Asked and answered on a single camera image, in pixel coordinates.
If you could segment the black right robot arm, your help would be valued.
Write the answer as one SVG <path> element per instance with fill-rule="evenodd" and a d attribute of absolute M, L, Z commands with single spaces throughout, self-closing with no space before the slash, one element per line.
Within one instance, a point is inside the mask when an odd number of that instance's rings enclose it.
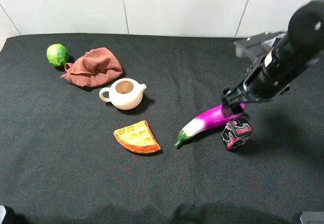
<path fill-rule="evenodd" d="M 222 93 L 224 116 L 243 112 L 243 103 L 269 102 L 323 55 L 323 0 L 312 0 L 291 17 L 287 31 L 235 41 L 236 55 L 251 60 L 243 80 Z"/>

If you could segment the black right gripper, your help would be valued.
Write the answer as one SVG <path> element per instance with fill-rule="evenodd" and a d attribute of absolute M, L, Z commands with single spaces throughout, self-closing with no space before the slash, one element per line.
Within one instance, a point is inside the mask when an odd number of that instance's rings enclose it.
<path fill-rule="evenodd" d="M 263 102 L 263 97 L 260 95 L 263 81 L 260 75 L 262 75 L 262 65 L 250 67 L 244 79 L 237 86 L 223 92 L 221 112 L 224 116 L 242 114 L 245 110 L 245 103 Z"/>

